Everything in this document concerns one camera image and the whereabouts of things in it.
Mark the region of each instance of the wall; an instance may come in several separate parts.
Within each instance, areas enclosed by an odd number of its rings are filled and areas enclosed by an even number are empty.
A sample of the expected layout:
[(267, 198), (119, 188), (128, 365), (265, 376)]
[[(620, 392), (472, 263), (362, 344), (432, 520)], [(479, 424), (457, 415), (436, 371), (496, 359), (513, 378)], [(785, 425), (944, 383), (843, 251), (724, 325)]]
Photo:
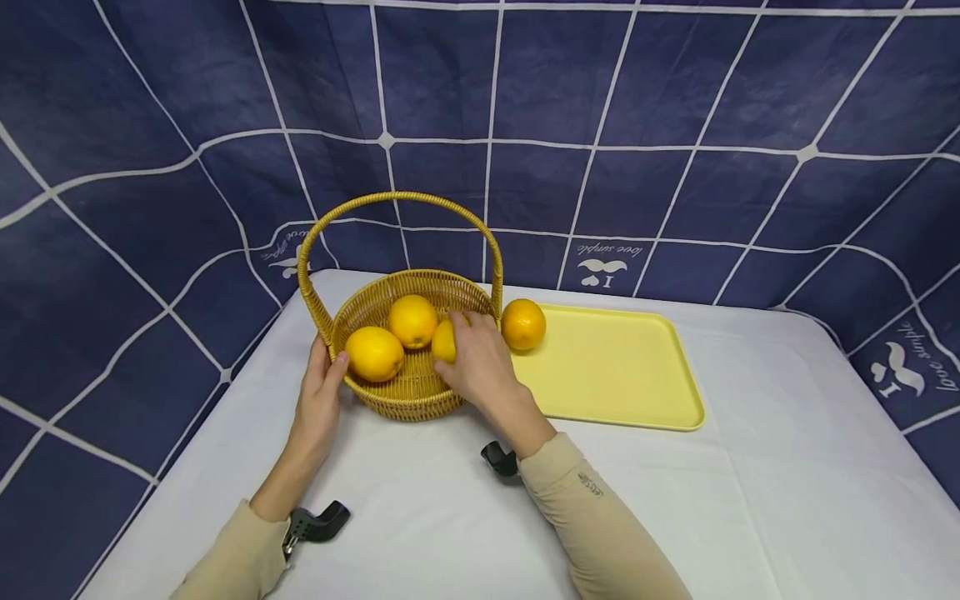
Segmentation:
[[(960, 497), (960, 1), (352, 4), (5, 11), (9, 597), (84, 583), (296, 291), (309, 225), (389, 189), (481, 215), (510, 284), (811, 316)], [(489, 262), (408, 204), (311, 257)]]

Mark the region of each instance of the wicker basket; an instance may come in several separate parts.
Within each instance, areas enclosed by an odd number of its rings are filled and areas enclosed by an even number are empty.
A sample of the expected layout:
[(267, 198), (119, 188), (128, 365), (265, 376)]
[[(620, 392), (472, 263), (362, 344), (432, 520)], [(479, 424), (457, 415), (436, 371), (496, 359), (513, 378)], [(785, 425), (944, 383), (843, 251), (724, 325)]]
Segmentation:
[[(320, 232), (345, 212), (378, 202), (405, 200), (433, 204), (452, 210), (470, 221), (487, 238), (493, 257), (492, 294), (487, 295), (478, 285), (464, 277), (433, 269), (400, 271), (374, 281), (347, 300), (330, 319), (310, 281), (307, 259)], [(341, 204), (326, 213), (303, 239), (297, 263), (297, 279), (307, 309), (320, 330), (324, 343), (334, 358), (347, 344), (347, 337), (367, 325), (387, 326), (390, 307), (394, 300), (407, 294), (420, 294), (437, 307), (441, 317), (449, 311), (474, 311), (493, 315), (500, 324), (500, 306), (503, 298), (503, 260), (493, 234), (483, 221), (462, 206), (449, 200), (420, 192), (380, 192), (361, 196)], [(463, 404), (463, 399), (450, 390), (433, 370), (430, 348), (408, 350), (403, 369), (384, 383), (370, 383), (348, 373), (347, 385), (372, 408), (375, 413), (396, 420), (431, 420), (447, 415)]]

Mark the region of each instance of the plastic tray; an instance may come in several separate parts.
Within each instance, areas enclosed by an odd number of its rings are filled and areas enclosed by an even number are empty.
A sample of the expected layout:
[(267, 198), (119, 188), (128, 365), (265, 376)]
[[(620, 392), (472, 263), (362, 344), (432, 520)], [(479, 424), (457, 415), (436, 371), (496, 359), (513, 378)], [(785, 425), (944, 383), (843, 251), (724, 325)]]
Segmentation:
[(548, 417), (692, 431), (706, 413), (673, 324), (660, 315), (542, 304), (547, 333), (514, 353)]

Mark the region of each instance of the orange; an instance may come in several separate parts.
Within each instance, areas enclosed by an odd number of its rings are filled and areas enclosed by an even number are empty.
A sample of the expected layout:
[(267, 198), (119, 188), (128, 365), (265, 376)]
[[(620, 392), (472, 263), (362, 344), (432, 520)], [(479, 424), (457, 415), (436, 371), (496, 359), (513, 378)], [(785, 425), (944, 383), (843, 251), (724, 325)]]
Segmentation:
[(433, 332), (431, 349), (433, 355), (445, 363), (457, 360), (457, 347), (453, 343), (453, 323), (450, 319), (444, 319), (437, 325), (437, 330)]
[(424, 348), (437, 328), (437, 309), (423, 296), (411, 294), (390, 307), (390, 332), (404, 348)]
[(373, 383), (396, 377), (403, 368), (403, 346), (383, 327), (360, 327), (347, 338), (350, 370)]
[(520, 299), (503, 309), (503, 339), (514, 350), (531, 350), (540, 345), (546, 334), (546, 317), (532, 300)]

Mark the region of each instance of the table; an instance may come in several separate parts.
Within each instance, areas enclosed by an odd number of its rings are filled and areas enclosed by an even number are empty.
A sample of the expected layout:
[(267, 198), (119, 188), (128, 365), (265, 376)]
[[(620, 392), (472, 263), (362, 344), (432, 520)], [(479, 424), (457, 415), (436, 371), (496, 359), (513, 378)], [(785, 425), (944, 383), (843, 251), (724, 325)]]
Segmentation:
[[(331, 312), (379, 275), (313, 275)], [(659, 313), (707, 407), (676, 433), (554, 420), (627, 502), (695, 598), (957, 598), (960, 512), (826, 332), (749, 309), (507, 287), (504, 301)], [(165, 598), (283, 446), (316, 333), (299, 295), (84, 592)], [(384, 420), (352, 398), (303, 505), (353, 512), (301, 544), (275, 598), (574, 598), (522, 486), (479, 456), (471, 409)]]

